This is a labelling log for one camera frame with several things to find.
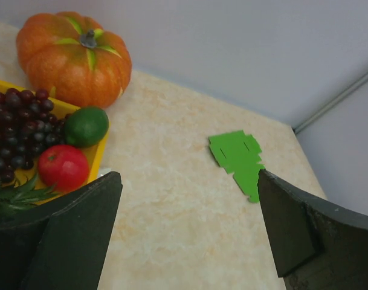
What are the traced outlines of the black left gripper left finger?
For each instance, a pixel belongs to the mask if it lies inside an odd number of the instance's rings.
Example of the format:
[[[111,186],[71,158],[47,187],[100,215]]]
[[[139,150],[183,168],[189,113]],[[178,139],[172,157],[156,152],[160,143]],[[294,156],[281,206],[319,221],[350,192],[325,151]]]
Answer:
[[[111,171],[0,219],[0,289],[97,289],[122,188]]]

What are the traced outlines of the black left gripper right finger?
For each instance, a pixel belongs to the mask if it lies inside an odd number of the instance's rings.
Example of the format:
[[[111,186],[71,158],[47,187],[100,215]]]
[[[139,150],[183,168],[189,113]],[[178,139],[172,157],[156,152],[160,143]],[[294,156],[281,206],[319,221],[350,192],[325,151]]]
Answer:
[[[287,289],[368,289],[368,216],[259,172],[260,207]]]

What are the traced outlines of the green paper box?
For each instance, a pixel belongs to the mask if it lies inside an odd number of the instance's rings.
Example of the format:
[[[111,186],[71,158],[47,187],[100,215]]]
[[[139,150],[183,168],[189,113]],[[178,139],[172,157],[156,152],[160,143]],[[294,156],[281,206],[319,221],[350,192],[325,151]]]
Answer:
[[[233,176],[234,181],[251,203],[259,202],[257,183],[264,169],[262,149],[251,134],[243,130],[210,136],[209,149],[219,167]]]

